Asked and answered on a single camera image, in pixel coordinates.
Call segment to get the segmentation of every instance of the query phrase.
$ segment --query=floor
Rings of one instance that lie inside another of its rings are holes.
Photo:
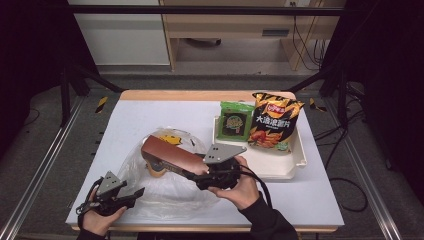
[[[167,66],[110,68],[100,66],[104,77],[124,88],[137,89],[284,89],[314,74],[317,66],[305,58],[307,67],[290,69],[278,40],[185,40],[180,44],[175,71]],[[8,153],[0,162],[0,224],[3,239],[75,239],[76,232],[64,221],[96,153],[108,116],[119,94],[89,80],[87,97],[72,94],[80,111],[69,133],[58,139],[63,128],[58,88],[33,98],[33,110]],[[321,98],[316,82],[297,94],[326,111],[305,107],[314,135],[338,125],[336,97]],[[95,114],[99,99],[108,96],[101,114]],[[349,115],[361,110],[349,98]],[[337,148],[341,132],[317,140],[333,190],[341,205],[345,226],[321,239],[424,239],[424,209],[408,188],[401,173],[385,168],[366,118],[359,115],[349,125],[347,137]],[[352,183],[337,180],[349,179]],[[135,234],[114,233],[113,239],[135,239]],[[313,233],[303,239],[315,239]]]

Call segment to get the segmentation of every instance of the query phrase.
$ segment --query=sleeve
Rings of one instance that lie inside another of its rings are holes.
[[[250,233],[256,240],[297,240],[297,232],[283,215],[265,203],[262,196],[246,209],[239,210],[252,223]]]
[[[94,234],[90,231],[87,231],[85,229],[81,229],[77,240],[104,240],[105,238],[103,236]]]

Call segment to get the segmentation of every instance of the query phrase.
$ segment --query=plastic bag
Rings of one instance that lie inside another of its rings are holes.
[[[206,153],[203,143],[188,132],[160,128],[150,135],[191,153]],[[136,207],[127,214],[154,220],[191,218],[219,201],[213,193],[199,190],[193,181],[173,172],[168,171],[159,178],[151,176],[140,151],[147,137],[131,150],[117,175],[119,179],[127,181],[127,186],[121,189],[119,196],[146,188],[144,195],[137,199]]]

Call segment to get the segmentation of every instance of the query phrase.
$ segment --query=white table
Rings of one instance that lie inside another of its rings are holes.
[[[254,101],[252,91],[125,91],[111,115],[109,124],[74,202],[66,223],[78,229],[75,208],[94,181],[107,171],[117,173],[132,148],[158,127],[189,130],[206,146],[212,143],[213,118],[220,113],[220,101]],[[294,178],[268,182],[273,207],[298,232],[333,232],[343,226],[338,204],[302,109],[297,121],[308,164]],[[124,215],[111,228],[119,231],[243,232],[250,223],[229,201],[222,199],[199,216],[186,220],[148,220]]]

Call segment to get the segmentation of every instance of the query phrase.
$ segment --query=tray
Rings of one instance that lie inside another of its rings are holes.
[[[273,182],[291,179],[295,176],[297,168],[304,168],[307,165],[297,126],[289,141],[291,153],[286,153],[260,147],[252,147],[249,146],[247,142],[217,139],[218,122],[219,116],[214,119],[212,142],[246,147],[247,151],[240,155],[246,158],[249,168],[264,181]]]

